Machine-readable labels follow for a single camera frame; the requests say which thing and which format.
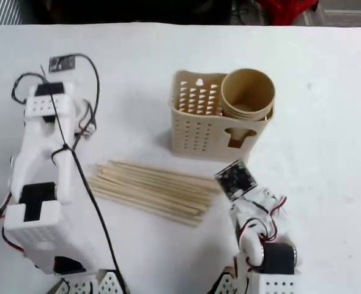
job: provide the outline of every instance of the cup rim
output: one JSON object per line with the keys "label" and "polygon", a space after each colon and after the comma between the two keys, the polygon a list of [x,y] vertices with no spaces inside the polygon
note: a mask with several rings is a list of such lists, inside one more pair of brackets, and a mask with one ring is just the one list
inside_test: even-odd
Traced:
{"label": "cup rim", "polygon": [[[273,96],[272,96],[272,99],[271,101],[269,102],[269,104],[267,104],[264,108],[262,109],[259,109],[259,110],[256,110],[256,111],[244,111],[244,110],[239,110],[238,108],[236,107],[233,107],[224,97],[223,95],[223,87],[225,85],[225,82],[226,80],[228,79],[228,77],[236,72],[239,72],[239,71],[243,71],[243,70],[247,70],[247,71],[254,71],[254,72],[257,72],[259,74],[262,74],[263,76],[265,76],[268,81],[270,82],[272,88],[273,88]],[[258,70],[258,69],[250,69],[250,68],[241,68],[241,69],[236,69],[232,72],[230,72],[229,74],[227,74],[225,76],[225,78],[223,79],[223,82],[221,83],[221,87],[220,87],[220,96],[221,96],[221,101],[225,103],[225,105],[230,109],[230,112],[234,115],[237,115],[237,116],[241,116],[243,118],[246,118],[246,117],[249,117],[249,118],[253,118],[254,116],[258,116],[260,115],[261,113],[264,113],[266,112],[266,115],[270,112],[270,109],[272,108],[273,106],[273,103],[274,103],[274,98],[275,98],[275,94],[276,94],[276,89],[275,89],[275,86],[274,86],[274,83],[272,81],[272,79],[264,72]]]}

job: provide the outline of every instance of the robotic hand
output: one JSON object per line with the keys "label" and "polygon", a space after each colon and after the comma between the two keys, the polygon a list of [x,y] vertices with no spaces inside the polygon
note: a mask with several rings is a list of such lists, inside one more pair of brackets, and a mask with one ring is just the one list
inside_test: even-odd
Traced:
{"label": "robotic hand", "polygon": [[286,197],[259,187],[239,160],[216,179],[232,202],[229,214],[240,252],[234,272],[224,271],[209,293],[297,293],[299,261],[282,210]]}
{"label": "robotic hand", "polygon": [[[71,83],[36,85],[25,105],[23,144],[11,160],[10,194],[0,208],[4,241],[45,274],[63,277],[52,293],[98,293],[104,285],[106,293],[127,293],[117,271],[99,272],[97,251],[67,213],[80,196],[75,195],[72,182],[77,165],[75,137],[89,137],[96,131],[91,105],[76,95]],[[51,161],[58,171],[57,182],[38,183],[35,176]]]}

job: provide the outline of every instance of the red object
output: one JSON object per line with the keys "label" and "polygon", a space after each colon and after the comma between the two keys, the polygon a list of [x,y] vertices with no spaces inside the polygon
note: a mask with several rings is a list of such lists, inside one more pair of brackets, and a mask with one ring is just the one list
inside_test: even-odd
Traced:
{"label": "red object", "polygon": [[290,26],[295,18],[308,9],[314,11],[319,0],[256,0],[273,18],[274,26]]}

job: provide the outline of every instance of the heart-shaped hole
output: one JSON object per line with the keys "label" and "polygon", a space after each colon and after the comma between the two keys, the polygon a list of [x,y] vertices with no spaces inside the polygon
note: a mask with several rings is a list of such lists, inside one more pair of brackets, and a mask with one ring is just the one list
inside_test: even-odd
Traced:
{"label": "heart-shaped hole", "polygon": [[199,79],[195,82],[195,85],[196,85],[196,86],[203,86],[203,85],[204,85],[203,79],[202,79],[202,78],[199,78]]}

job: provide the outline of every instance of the bundle of chopsticks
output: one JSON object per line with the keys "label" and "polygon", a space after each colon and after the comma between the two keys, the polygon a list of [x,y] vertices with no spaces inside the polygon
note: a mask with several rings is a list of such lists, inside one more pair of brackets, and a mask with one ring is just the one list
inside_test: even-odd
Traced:
{"label": "bundle of chopsticks", "polygon": [[89,178],[96,196],[187,225],[197,226],[220,192],[213,177],[113,160],[96,167],[97,175]]}

